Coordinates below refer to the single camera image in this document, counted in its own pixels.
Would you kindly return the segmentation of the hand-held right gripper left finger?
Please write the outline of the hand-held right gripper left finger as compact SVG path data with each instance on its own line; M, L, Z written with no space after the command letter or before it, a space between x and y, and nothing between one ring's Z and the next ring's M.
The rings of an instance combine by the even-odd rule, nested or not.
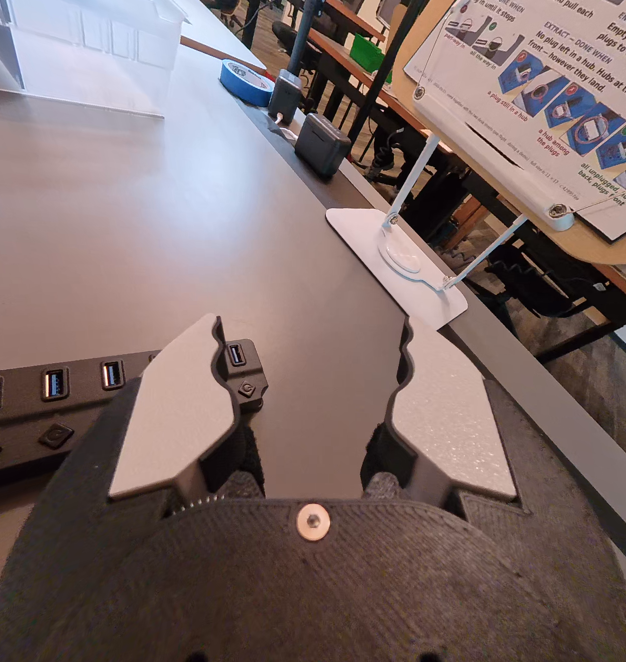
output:
M245 418L262 408L265 392L255 344L227 341L221 317L204 315L143 370L109 499L161 489L187 506L215 499L246 457Z

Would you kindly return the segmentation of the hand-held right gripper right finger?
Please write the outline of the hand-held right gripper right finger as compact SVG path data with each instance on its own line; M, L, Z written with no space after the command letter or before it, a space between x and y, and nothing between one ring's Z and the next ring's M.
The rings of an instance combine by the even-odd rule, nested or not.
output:
M398 386L361 466L366 491L391 474L406 497L442 507L455 490L511 503L516 484L484 378L463 352L415 317L404 323Z

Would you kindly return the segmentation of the long black usb hub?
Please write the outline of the long black usb hub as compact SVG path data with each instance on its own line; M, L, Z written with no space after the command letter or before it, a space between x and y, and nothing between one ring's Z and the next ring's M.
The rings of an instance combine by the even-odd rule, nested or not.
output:
M143 370L158 351L48 363L0 370L0 487L60 467L84 439L105 407L120 394L118 443ZM255 435L247 415L248 442L240 469L216 497L264 497L265 478Z

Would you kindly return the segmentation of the clear plastic bin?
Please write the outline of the clear plastic bin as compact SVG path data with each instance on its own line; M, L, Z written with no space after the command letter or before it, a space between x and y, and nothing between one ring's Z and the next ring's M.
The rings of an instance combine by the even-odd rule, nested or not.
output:
M163 117L181 1L0 1L0 90Z

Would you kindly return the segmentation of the black charging case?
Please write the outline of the black charging case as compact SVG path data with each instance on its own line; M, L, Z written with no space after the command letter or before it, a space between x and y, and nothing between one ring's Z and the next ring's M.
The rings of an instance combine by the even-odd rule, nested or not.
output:
M306 115L294 153L323 179L334 177L351 151L351 141L324 115Z

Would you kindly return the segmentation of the blue tape roll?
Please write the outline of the blue tape roll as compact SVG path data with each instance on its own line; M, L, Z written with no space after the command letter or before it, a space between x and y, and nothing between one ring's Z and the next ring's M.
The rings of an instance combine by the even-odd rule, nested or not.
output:
M275 84L248 65L224 59L219 75L220 83L237 98L257 107L266 108L273 95Z

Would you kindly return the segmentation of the dark grey power adapter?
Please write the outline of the dark grey power adapter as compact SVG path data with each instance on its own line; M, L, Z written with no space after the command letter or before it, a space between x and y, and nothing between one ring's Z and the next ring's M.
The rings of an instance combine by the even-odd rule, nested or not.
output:
M300 77L286 69L280 69L275 87L267 106L267 113L273 119L281 115L281 124L290 125L302 96Z

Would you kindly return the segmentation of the black stand pole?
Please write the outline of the black stand pole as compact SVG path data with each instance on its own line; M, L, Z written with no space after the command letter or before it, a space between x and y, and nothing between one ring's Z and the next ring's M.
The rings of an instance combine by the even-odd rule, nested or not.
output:
M315 17L319 17L323 11L325 1L305 1L304 10L299 29L292 47L292 53L287 66L287 71L298 77L301 71L301 59Z
M375 104L379 93L382 91L383 85L386 82L389 73L392 71L400 46L416 22L418 16L421 12L423 12L428 3L429 1L410 1L404 16L400 21L398 29L395 33L390 33L391 41L384 56L384 60L380 68L377 70L375 78L369 87L367 94L365 95L363 101L359 104L357 113L351 125L348 134L348 137L351 141L351 146L354 146L356 143L356 140L370 115L372 107Z

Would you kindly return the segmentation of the green plastic bin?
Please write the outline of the green plastic bin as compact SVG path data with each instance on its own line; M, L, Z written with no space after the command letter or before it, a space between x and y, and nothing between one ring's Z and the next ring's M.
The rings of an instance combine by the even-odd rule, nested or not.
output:
M384 52L368 38L359 33L353 36L350 58L366 72L371 80L375 79L376 72L383 64L384 57Z

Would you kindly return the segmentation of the white instruction sign stand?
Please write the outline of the white instruction sign stand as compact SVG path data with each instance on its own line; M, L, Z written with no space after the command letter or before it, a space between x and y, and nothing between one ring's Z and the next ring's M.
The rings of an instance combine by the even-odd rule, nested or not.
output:
M321 52L321 57L305 105L311 109L319 109L324 89L327 83L331 83L334 88L323 115L333 121L342 99L346 97L358 107L366 95L361 92L361 86L370 87L373 80L350 58L350 52L342 45L317 30L310 32L309 41ZM398 120L408 127L412 135L413 149L423 148L432 132L386 91L379 93L368 118L388 132L394 131L398 122L384 116L386 108L390 108ZM532 234L536 240L547 237L548 244L555 244L569 258L596 269L609 282L611 289L607 294L614 294L615 290L619 289L622 295L617 297L616 303L623 302L626 297L626 237L620 242L625 244L625 247L620 247L619 243L608 245L581 222L576 222L570 230L559 232L544 222L534 220L525 224L524 230L518 230L517 235L523 236L526 232ZM606 321L602 326L618 322L622 326L626 325L626 306L616 309L616 304L603 302L602 307L614 312L612 317L605 316Z

